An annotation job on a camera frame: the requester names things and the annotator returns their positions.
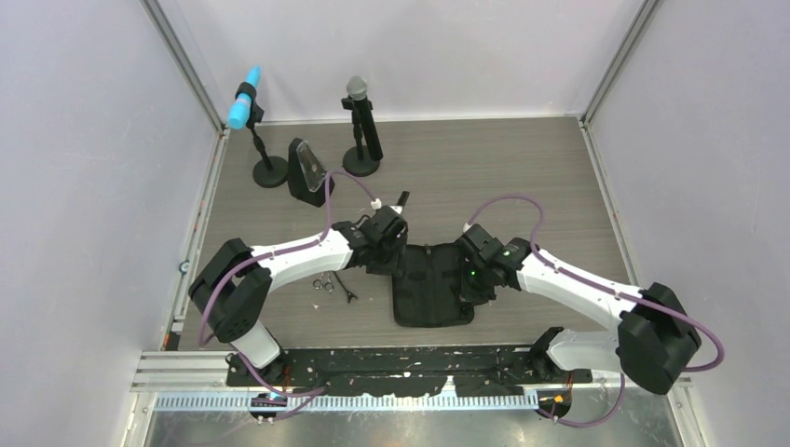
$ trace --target black pouch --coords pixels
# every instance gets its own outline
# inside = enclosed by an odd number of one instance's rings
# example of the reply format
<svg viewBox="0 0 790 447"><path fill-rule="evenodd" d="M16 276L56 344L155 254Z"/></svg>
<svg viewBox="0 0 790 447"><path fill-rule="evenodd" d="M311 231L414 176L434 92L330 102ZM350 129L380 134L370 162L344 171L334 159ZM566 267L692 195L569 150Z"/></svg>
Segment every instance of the black pouch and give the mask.
<svg viewBox="0 0 790 447"><path fill-rule="evenodd" d="M459 247L407 245L403 258L403 275L392 278L395 322L408 328L443 328L474 319L472 303L460 297Z"/></svg>

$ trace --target microphone head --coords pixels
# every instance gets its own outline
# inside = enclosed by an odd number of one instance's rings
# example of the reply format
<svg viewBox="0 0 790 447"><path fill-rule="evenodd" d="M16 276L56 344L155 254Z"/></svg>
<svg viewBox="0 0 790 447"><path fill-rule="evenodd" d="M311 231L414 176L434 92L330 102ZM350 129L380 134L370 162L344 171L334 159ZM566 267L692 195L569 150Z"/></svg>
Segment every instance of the microphone head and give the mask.
<svg viewBox="0 0 790 447"><path fill-rule="evenodd" d="M346 84L346 92L354 101L361 101L368 97L368 83L362 76L353 76Z"/></svg>

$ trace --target gray wood surface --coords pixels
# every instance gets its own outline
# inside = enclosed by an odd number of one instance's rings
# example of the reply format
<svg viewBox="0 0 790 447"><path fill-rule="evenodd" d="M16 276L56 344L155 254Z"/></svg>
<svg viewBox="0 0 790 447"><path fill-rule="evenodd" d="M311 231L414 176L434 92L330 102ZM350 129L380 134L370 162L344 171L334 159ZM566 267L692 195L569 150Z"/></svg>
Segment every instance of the gray wood surface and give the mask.
<svg viewBox="0 0 790 447"><path fill-rule="evenodd" d="M309 141L328 168L340 166L353 145L350 124L259 127L269 154L285 156L294 137ZM409 242L455 240L461 227L486 199L509 192L528 193L546 210L542 247L564 261L626 282L625 268L593 167L573 118L454 120L378 124L384 148L381 169L363 179L385 203L402 190L411 197L404 213ZM325 208L297 201L287 184L265 190L252 180L260 159L248 131L234 131L211 211L200 268L228 239L270 245L317 234ZM369 200L351 180L339 178L332 195L334 221L356 221ZM529 236L538 213L526 203L493 205L479 223L503 242ZM497 300L476 307L468 326L402 328L392 316L389 278L361 269L341 274L360 296L316 291L314 278L286 285L266 298L261 319L285 347L454 345L531 343L550 326L585 331L599 327L588 318L539 295L499 290ZM180 349L197 347L199 313L192 305ZM212 342L208 348L226 348Z"/></svg>

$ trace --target blue cylinder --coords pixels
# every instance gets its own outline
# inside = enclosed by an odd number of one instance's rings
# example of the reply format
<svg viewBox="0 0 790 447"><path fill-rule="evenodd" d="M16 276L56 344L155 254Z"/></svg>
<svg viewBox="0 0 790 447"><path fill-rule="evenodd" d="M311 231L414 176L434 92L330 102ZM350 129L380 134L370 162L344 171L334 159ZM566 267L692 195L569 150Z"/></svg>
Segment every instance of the blue cylinder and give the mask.
<svg viewBox="0 0 790 447"><path fill-rule="evenodd" d="M247 74L247 83L255 88L258 88L258 82L261 80L261 67L255 65ZM233 105L230 106L230 112L227 114L227 124L231 129L241 129L247 125L247 120L250 119L250 109L252 108L252 98L246 93L241 93L236 98Z"/></svg>

